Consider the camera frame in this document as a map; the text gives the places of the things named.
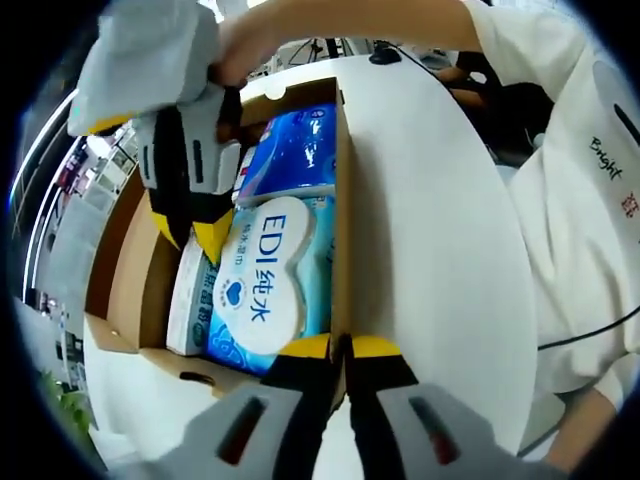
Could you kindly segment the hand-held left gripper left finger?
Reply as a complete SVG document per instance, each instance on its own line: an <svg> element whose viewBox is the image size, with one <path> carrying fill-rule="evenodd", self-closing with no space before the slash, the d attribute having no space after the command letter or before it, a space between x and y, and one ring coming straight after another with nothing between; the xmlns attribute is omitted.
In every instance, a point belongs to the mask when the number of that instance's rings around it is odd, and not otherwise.
<svg viewBox="0 0 640 480"><path fill-rule="evenodd" d="M304 479L312 475L340 368L332 338L295 340L258 383L245 383L186 426L154 461L129 461L122 479Z"/></svg>

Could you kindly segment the person's right hand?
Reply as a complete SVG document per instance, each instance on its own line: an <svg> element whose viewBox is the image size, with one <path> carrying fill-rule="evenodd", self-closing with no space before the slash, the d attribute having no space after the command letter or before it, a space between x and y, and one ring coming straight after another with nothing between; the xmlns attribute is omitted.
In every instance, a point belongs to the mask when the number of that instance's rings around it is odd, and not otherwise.
<svg viewBox="0 0 640 480"><path fill-rule="evenodd" d="M220 86L241 88L247 76L296 37L288 31L294 2L269 1L220 24L220 56L208 78Z"/></svg>

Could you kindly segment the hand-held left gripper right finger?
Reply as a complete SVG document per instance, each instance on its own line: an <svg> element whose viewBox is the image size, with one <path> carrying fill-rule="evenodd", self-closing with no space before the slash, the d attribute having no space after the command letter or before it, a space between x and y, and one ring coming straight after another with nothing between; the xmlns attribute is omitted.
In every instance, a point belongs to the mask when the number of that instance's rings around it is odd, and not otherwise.
<svg viewBox="0 0 640 480"><path fill-rule="evenodd" d="M351 426L368 479L557 479L559 470L500 447L488 420L418 381L399 348L343 338Z"/></svg>

